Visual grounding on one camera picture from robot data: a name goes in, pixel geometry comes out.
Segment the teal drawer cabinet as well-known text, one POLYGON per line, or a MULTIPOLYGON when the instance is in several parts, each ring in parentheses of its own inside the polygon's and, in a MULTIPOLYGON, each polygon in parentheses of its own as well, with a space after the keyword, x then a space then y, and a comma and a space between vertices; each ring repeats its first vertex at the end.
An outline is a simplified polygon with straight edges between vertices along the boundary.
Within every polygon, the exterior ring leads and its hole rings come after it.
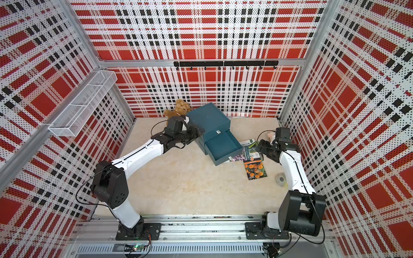
POLYGON ((190 124, 196 125, 202 135, 195 139, 200 149, 207 155, 205 142, 218 136, 230 128, 230 119, 223 114, 213 103, 196 108, 187 113, 190 124))

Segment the dark green seed bag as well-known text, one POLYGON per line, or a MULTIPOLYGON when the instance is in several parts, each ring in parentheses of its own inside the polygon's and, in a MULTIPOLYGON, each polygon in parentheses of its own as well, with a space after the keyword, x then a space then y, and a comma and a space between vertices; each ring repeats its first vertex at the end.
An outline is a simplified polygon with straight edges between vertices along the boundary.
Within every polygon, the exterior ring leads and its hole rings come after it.
POLYGON ((249 161, 262 161, 262 155, 259 151, 257 151, 257 145, 247 145, 244 146, 243 150, 243 161, 244 162, 249 162, 249 161))

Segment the orange marigold seed bag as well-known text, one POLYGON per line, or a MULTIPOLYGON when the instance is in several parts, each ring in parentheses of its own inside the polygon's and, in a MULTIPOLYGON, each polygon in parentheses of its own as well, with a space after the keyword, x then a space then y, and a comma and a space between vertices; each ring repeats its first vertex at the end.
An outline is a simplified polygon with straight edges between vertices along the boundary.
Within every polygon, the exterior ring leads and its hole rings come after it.
POLYGON ((245 162, 244 167, 248 180, 267 177, 264 165, 261 160, 245 162))

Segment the green white seed bag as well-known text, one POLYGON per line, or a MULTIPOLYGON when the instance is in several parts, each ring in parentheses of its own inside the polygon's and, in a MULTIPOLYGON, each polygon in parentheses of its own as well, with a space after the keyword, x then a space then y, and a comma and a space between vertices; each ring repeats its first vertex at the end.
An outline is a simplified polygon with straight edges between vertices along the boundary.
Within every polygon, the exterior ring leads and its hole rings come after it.
POLYGON ((249 146, 251 144, 254 144, 256 141, 254 139, 248 139, 248 140, 244 140, 244 141, 240 141, 239 143, 241 144, 241 146, 249 146))

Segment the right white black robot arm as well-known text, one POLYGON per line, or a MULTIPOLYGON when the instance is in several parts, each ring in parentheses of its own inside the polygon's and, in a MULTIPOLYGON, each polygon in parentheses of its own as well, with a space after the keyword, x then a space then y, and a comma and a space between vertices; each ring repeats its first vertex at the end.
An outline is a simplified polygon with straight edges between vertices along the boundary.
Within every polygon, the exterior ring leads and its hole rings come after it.
POLYGON ((316 237, 324 231, 326 197, 311 186, 303 168, 301 150, 292 142, 290 129, 279 127, 266 132, 267 140, 258 136, 257 151, 282 166, 288 191, 276 212, 264 213, 260 231, 265 236, 278 230, 316 237))

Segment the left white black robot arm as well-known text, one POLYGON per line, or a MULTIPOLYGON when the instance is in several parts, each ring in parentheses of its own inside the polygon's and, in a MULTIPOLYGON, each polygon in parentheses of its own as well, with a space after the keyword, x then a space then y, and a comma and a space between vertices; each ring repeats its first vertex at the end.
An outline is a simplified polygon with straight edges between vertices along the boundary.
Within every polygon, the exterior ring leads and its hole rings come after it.
POLYGON ((129 178, 170 149, 185 148, 203 134, 204 129, 188 116, 170 118, 166 127, 152 135, 142 146, 113 161, 101 161, 92 177, 92 194, 108 207, 124 228, 132 230, 143 227, 143 217, 129 201, 129 178))

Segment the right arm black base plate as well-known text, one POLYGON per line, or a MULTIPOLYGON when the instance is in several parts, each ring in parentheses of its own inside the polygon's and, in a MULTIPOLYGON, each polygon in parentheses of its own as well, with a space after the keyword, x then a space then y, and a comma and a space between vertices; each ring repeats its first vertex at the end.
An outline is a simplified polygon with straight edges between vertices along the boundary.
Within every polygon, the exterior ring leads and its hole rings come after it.
POLYGON ((289 240, 287 231, 264 227, 260 222, 245 223, 245 233, 247 240, 289 240))

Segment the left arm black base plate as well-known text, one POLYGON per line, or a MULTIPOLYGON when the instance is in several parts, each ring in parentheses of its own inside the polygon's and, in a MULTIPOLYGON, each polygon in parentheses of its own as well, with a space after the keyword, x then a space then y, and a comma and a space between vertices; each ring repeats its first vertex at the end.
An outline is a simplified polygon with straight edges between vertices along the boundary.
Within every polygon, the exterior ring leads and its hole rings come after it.
POLYGON ((138 223, 133 228, 129 229, 122 223, 119 223, 115 239, 117 241, 144 239, 158 240, 161 227, 161 223, 138 223))

